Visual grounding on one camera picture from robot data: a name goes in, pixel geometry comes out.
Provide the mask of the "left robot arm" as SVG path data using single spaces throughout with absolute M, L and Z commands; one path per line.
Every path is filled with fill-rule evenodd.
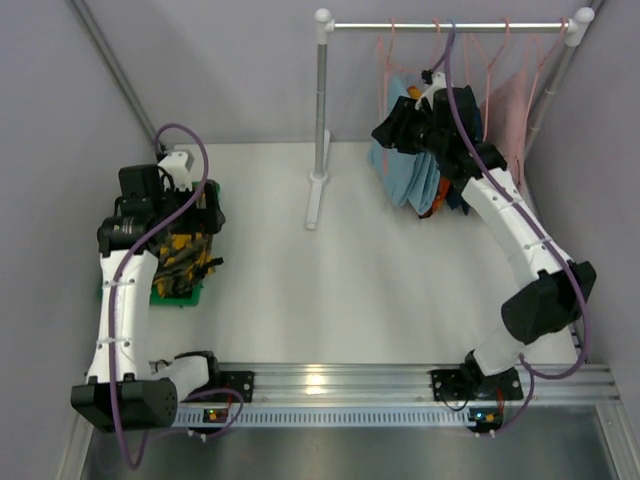
M 225 223 L 218 184 L 207 181 L 191 202 L 198 188 L 191 169 L 184 152 L 121 169 L 114 213 L 98 229 L 100 326 L 86 380 L 70 401 L 102 432 L 167 428 L 180 401 L 219 379 L 210 351 L 179 354 L 165 368 L 148 354 L 152 300 L 194 300 L 223 263 L 211 253 Z

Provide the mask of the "yellow camouflage trousers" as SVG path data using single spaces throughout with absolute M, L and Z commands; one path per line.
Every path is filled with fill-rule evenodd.
M 171 234 L 159 250 L 151 289 L 153 305 L 191 307 L 199 303 L 204 280 L 224 263 L 212 255 L 218 234 Z

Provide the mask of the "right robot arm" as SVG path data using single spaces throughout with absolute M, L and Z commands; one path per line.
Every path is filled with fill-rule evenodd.
M 458 389 L 473 399 L 509 393 L 529 347 L 584 317 L 596 280 L 592 264 L 575 262 L 535 218 L 498 148 L 475 138 L 477 119 L 470 88 L 441 88 L 430 99 L 399 95 L 372 132 L 393 153 L 432 155 L 512 269 L 517 291 L 500 308 L 501 326 L 457 369 Z

